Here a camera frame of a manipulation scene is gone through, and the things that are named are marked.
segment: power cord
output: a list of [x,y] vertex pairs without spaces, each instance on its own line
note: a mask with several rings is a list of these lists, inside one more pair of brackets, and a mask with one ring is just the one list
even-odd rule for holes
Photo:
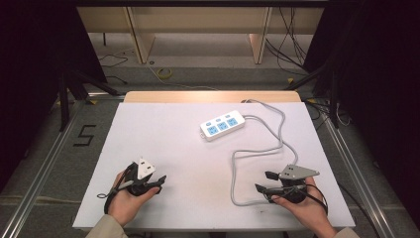
[[[287,148],[289,148],[293,154],[294,154],[294,161],[293,164],[295,165],[298,161],[298,155],[297,152],[294,150],[293,147],[291,147],[289,144],[287,144],[281,136],[281,128],[283,126],[283,123],[285,121],[285,114],[284,112],[282,112],[280,109],[275,108],[271,105],[268,105],[266,103],[254,100],[254,99],[247,99],[245,101],[243,101],[245,103],[248,102],[256,102],[256,103],[260,103],[262,106],[268,108],[269,110],[272,110],[278,114],[280,114],[281,116],[281,121],[280,124],[278,126],[278,131],[277,134],[275,134],[271,128],[269,128],[269,126],[263,121],[263,119],[261,119],[258,116],[255,115],[244,115],[244,118],[247,119],[252,119],[252,120],[257,120],[258,122],[262,123],[267,129],[268,131],[271,133],[271,135],[278,141],[278,146],[274,147],[274,148],[270,148],[270,149],[265,149],[265,150],[237,150],[232,154],[231,160],[232,160],[232,182],[231,182],[231,200],[232,202],[237,205],[237,206],[250,206],[250,205],[257,205],[257,204],[269,204],[267,203],[266,200],[252,200],[252,201],[247,201],[247,202],[238,202],[235,199],[235,183],[236,183],[236,159],[244,159],[244,158],[252,158],[252,157],[262,157],[262,156],[268,156],[268,155],[273,155],[276,154],[278,152],[275,152],[275,150],[281,149],[283,147],[283,145],[285,145]],[[252,153],[252,155],[247,155],[247,156],[241,156],[241,157],[237,157],[236,155],[238,153]]]

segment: floor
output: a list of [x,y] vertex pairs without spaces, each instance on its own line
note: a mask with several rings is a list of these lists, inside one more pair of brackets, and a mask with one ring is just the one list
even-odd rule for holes
[[[92,44],[101,60],[108,84],[126,92],[130,90],[281,90],[289,80],[298,80],[303,73],[292,63],[280,65],[268,50],[264,51],[262,64],[254,64],[249,40],[245,35],[157,35],[151,56],[146,64],[138,64],[131,38],[124,34],[106,34],[106,46],[102,34],[90,34]],[[279,46],[283,36],[268,36]],[[304,51],[310,44],[311,36],[299,36],[299,44]],[[282,49],[288,56],[298,60],[291,41]],[[170,79],[159,80],[152,70],[170,68]],[[297,91],[301,98],[310,97],[313,82]],[[118,104],[123,97],[109,97],[91,85],[86,85],[91,93],[86,102],[71,101],[72,120],[68,132],[60,127],[59,105],[55,104],[36,139],[0,194],[0,229],[7,228],[8,222],[28,198],[28,193],[38,183],[39,189],[30,206],[21,218],[18,237],[84,237],[85,232],[71,227],[81,199],[90,181],[96,162],[112,124]],[[383,221],[375,221],[382,237],[420,237],[420,232],[407,214],[396,194],[392,191],[380,169],[375,165],[357,125],[347,124],[344,115],[339,130],[331,127],[329,120],[313,107],[308,112],[314,118],[314,127],[336,176],[337,181],[352,194],[365,208],[370,217],[383,216]],[[79,138],[81,128],[84,133],[94,135],[88,147],[75,144],[86,143]],[[348,150],[340,149],[347,145]],[[352,169],[356,165],[356,176]],[[46,169],[45,177],[38,174]],[[374,237],[372,226],[351,197],[343,191],[345,200],[357,226],[355,231],[361,237]],[[155,234],[154,237],[182,237],[196,234]],[[308,231],[290,231],[289,237],[311,237]],[[231,234],[229,237],[282,237],[282,233]]]

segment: black cable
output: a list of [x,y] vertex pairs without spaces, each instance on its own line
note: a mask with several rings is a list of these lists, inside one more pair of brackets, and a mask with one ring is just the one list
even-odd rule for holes
[[293,64],[296,64],[297,66],[299,66],[300,68],[302,68],[303,70],[305,70],[302,65],[298,64],[297,62],[293,61],[293,59],[289,58],[287,55],[285,55],[284,53],[280,52],[275,46],[272,45],[272,43],[269,40],[266,40],[266,42],[268,43],[268,45],[266,45],[266,48],[275,56],[277,57],[277,65],[280,67],[281,70],[289,72],[289,73],[293,73],[296,75],[301,75],[301,76],[306,76],[307,74],[304,73],[299,73],[299,72],[293,72],[293,71],[289,71],[285,68],[283,68],[279,62],[279,60],[283,60],[286,62],[291,62]]
[[128,58],[122,58],[122,57],[116,57],[116,56],[114,56],[114,55],[106,55],[105,57],[103,57],[103,58],[101,58],[101,59],[98,59],[99,61],[101,61],[101,60],[104,60],[105,58],[107,58],[107,57],[114,57],[114,58],[117,58],[117,59],[123,59],[122,61],[120,61],[120,62],[117,62],[117,63],[115,63],[115,64],[112,64],[112,65],[101,65],[101,66],[104,66],[104,67],[113,67],[113,66],[116,66],[116,65],[118,65],[118,64],[121,64],[121,63],[123,63],[123,62],[125,62],[125,61],[127,61],[128,60]]
[[327,121],[327,119],[328,118],[330,118],[330,117],[326,117],[325,119],[324,119],[324,121],[322,121],[322,123],[321,124],[319,124],[316,128],[315,128],[315,131],[318,131],[318,129],[322,126],[322,125],[324,125],[324,123]]
[[[312,106],[309,102],[305,102],[305,105],[309,105],[309,106]],[[312,118],[311,117],[311,120],[312,121],[316,121],[316,120],[318,120],[320,117],[321,117],[321,112],[318,110],[318,108],[316,108],[316,107],[314,107],[315,109],[316,109],[316,112],[318,112],[318,115],[315,117],[315,118]]]
[[119,78],[118,76],[106,76],[106,77],[113,77],[113,78],[117,78],[118,80],[122,81],[124,84],[129,84],[129,82],[128,82],[128,81],[123,80],[123,79]]
[[374,234],[376,235],[376,237],[380,238],[379,232],[377,231],[376,227],[374,226],[372,219],[370,218],[370,216],[368,216],[368,213],[362,208],[361,204],[356,200],[356,198],[354,196],[352,196],[352,194],[343,185],[341,185],[339,182],[337,182],[337,185],[343,191],[345,191],[346,194],[355,202],[355,204],[359,207],[361,212],[364,214],[364,216],[367,219],[368,223],[370,224],[371,228],[373,228],[373,231],[374,231]]
[[280,15],[281,15],[281,18],[283,20],[284,26],[285,26],[285,28],[287,30],[286,36],[284,37],[283,42],[286,39],[287,35],[290,36],[290,39],[292,40],[292,43],[293,43],[294,51],[296,53],[296,57],[298,58],[300,64],[302,64],[301,59],[305,60],[305,57],[303,56],[302,53],[304,53],[305,55],[306,55],[306,53],[300,47],[299,43],[297,42],[297,39],[294,36],[294,15],[295,15],[295,8],[290,8],[290,24],[288,26],[287,26],[286,20],[284,18],[284,15],[283,15],[283,13],[281,11],[281,8],[279,8],[279,11],[280,11]]
[[269,40],[266,40],[266,42],[273,48],[273,49],[275,49],[275,51],[278,53],[278,55],[282,55],[284,58],[286,58],[287,60],[285,60],[285,59],[283,59],[283,58],[281,58],[281,57],[279,57],[278,55],[277,55],[277,58],[278,59],[280,59],[280,60],[284,60],[284,61],[288,61],[288,62],[291,62],[291,63],[293,63],[293,64],[295,64],[296,66],[298,66],[298,67],[300,67],[300,68],[302,68],[302,69],[304,69],[303,68],[303,65],[301,65],[301,64],[299,64],[299,63],[297,63],[295,60],[293,60],[293,59],[291,59],[290,57],[288,57],[285,53],[283,53],[283,52],[281,52],[280,50],[278,50]]

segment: power strip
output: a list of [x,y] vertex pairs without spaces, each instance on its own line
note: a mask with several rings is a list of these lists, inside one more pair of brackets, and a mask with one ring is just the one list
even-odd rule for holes
[[231,111],[200,125],[201,137],[213,141],[234,132],[245,125],[244,117],[238,111]]

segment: white tabletop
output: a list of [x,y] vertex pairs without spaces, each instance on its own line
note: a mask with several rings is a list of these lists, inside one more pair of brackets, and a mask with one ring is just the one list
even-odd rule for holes
[[[337,186],[304,103],[271,103],[285,115],[282,137],[298,153],[297,166],[320,172],[315,177],[329,204],[335,227],[355,223]],[[232,153],[263,150],[277,141],[255,120],[212,142],[200,137],[199,125],[238,110],[257,115],[277,131],[280,115],[257,103],[121,103],[115,115],[90,185],[73,227],[90,229],[103,215],[105,199],[115,176],[140,157],[156,166],[150,181],[166,175],[160,194],[145,204],[126,228],[154,231],[270,231],[303,229],[284,208],[275,204],[239,207],[230,197]],[[263,200],[255,183],[281,186],[265,178],[265,171],[281,172],[294,160],[281,149],[266,157],[237,159],[235,197],[239,202]]]

